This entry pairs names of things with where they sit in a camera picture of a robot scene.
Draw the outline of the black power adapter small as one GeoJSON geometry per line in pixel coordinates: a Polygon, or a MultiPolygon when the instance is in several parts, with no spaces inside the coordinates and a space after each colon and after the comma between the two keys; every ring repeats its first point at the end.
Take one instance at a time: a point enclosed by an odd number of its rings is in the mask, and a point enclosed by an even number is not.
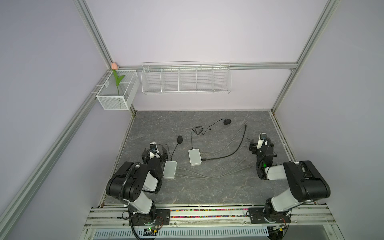
{"type": "Polygon", "coordinates": [[[205,135],[205,133],[207,131],[210,131],[212,129],[212,126],[214,126],[215,124],[217,124],[219,122],[222,122],[225,126],[227,126],[227,125],[231,124],[232,120],[231,119],[220,119],[220,120],[216,121],[215,123],[211,124],[210,126],[208,126],[206,129],[202,126],[196,126],[194,128],[191,128],[191,135],[193,133],[195,133],[197,136],[205,135]]]}

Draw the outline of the grey ethernet cable curved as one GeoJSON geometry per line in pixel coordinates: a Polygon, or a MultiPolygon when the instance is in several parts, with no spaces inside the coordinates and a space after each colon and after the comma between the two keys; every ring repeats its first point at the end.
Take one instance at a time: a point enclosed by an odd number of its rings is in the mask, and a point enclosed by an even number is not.
{"type": "Polygon", "coordinates": [[[243,122],[243,125],[240,127],[240,129],[235,133],[235,135],[232,137],[232,139],[229,141],[229,143],[226,145],[226,146],[224,146],[224,147],[222,147],[221,149],[219,149],[219,150],[216,150],[216,151],[213,151],[213,152],[200,152],[200,154],[201,155],[209,155],[209,154],[215,154],[215,153],[219,153],[219,152],[221,152],[221,151],[223,151],[224,149],[226,149],[227,147],[229,147],[230,146],[230,144],[234,141],[234,139],[235,139],[235,137],[239,134],[239,132],[242,130],[242,129],[244,129],[245,127],[246,127],[246,125],[247,125],[247,123],[248,123],[248,121],[244,121],[243,122]]]}

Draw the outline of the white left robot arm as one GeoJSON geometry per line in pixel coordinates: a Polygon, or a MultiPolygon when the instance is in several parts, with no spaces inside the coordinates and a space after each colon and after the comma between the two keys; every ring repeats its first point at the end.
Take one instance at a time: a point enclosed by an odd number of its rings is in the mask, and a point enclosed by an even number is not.
{"type": "Polygon", "coordinates": [[[156,194],[163,183],[162,162],[168,152],[151,145],[142,153],[142,162],[124,162],[106,186],[107,196],[113,197],[128,209],[134,225],[150,225],[156,222],[155,203],[146,193],[156,194]]]}

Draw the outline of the white network switch box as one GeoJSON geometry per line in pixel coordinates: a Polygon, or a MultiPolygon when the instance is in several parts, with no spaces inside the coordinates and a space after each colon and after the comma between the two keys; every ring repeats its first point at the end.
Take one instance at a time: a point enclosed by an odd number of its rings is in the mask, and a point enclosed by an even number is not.
{"type": "Polygon", "coordinates": [[[191,149],[188,151],[191,166],[198,166],[202,164],[202,158],[199,149],[191,149]]]}

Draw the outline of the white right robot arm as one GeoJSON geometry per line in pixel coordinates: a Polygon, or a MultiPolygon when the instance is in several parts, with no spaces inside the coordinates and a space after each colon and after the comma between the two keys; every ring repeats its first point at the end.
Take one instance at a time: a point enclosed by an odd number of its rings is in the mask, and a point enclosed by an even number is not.
{"type": "Polygon", "coordinates": [[[315,202],[329,198],[331,189],[320,172],[311,161],[284,162],[274,165],[276,157],[274,144],[270,138],[259,139],[257,143],[250,142],[249,150],[256,155],[256,170],[262,181],[286,180],[288,189],[281,194],[266,200],[264,209],[250,215],[261,217],[267,223],[283,221],[287,223],[288,213],[304,203],[315,202]]]}

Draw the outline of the black power adapter large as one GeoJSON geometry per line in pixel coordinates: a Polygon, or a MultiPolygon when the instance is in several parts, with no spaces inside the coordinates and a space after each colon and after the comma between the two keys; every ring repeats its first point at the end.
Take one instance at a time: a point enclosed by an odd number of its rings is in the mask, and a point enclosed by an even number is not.
{"type": "Polygon", "coordinates": [[[162,147],[162,150],[163,150],[163,156],[165,158],[165,160],[172,160],[172,157],[177,149],[177,147],[183,142],[183,137],[182,136],[178,136],[177,137],[177,144],[175,146],[175,148],[173,149],[173,151],[170,151],[169,149],[169,145],[168,144],[158,144],[159,146],[162,147]]]}

